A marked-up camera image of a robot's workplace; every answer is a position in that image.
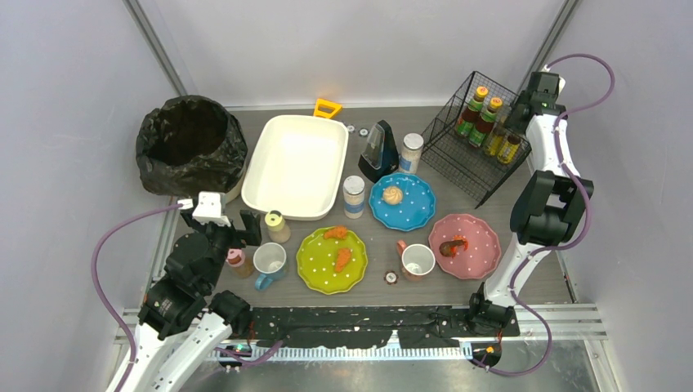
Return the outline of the red sauce bottle yellow cap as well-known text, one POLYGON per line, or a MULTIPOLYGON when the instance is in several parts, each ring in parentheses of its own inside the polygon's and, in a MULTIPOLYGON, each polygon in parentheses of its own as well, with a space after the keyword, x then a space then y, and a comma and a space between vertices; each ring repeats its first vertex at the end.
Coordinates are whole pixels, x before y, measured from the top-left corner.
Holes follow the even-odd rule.
POLYGON ((481 147, 485 138, 492 131, 498 111, 503 106, 503 100, 500 97, 492 97, 489 104, 482 110, 479 118, 475 122, 472 130, 468 135, 468 143, 475 148, 481 147))

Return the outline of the yellow label oil bottle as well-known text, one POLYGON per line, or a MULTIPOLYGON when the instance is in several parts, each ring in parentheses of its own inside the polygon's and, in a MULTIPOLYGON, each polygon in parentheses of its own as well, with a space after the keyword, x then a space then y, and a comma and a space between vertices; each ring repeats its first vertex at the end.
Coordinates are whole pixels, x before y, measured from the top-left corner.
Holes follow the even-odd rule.
POLYGON ((514 133, 507 134, 497 154, 497 160, 502 164, 509 164, 516 156, 521 146, 522 138, 514 133))

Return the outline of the yellow oil bottle brown cap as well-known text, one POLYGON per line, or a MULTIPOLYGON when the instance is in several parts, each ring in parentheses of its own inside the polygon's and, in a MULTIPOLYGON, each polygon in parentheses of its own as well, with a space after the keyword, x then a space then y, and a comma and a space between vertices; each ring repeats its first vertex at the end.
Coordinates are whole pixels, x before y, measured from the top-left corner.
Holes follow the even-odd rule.
POLYGON ((500 147, 507 135, 507 128, 505 127, 506 120, 507 116, 502 116, 494 126, 493 130, 486 137, 483 148, 485 155, 494 157, 498 154, 500 147))

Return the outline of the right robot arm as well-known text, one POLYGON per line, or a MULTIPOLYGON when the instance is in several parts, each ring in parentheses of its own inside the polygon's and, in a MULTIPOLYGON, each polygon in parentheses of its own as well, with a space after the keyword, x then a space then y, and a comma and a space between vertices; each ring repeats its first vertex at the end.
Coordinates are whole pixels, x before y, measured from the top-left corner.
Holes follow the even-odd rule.
POLYGON ((473 333, 491 334, 514 319, 517 296, 539 262, 570 241, 585 213, 573 179, 579 176, 567 144, 565 106, 557 103, 564 80, 534 72, 512 104, 506 126, 530 144, 534 173, 510 216, 512 240, 497 269, 470 298, 466 322, 473 333))

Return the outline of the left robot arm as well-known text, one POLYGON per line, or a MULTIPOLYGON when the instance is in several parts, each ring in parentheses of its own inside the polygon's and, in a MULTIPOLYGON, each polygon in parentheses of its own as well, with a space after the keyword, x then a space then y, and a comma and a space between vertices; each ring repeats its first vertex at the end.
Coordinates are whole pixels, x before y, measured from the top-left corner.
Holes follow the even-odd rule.
POLYGON ((145 294, 135 329, 122 326, 129 350, 109 391, 177 391, 222 341, 251 326, 250 304, 214 289, 230 249, 260 245, 259 214, 242 210, 244 229, 200 223, 190 209, 181 216, 193 231, 174 243, 164 276, 145 294))

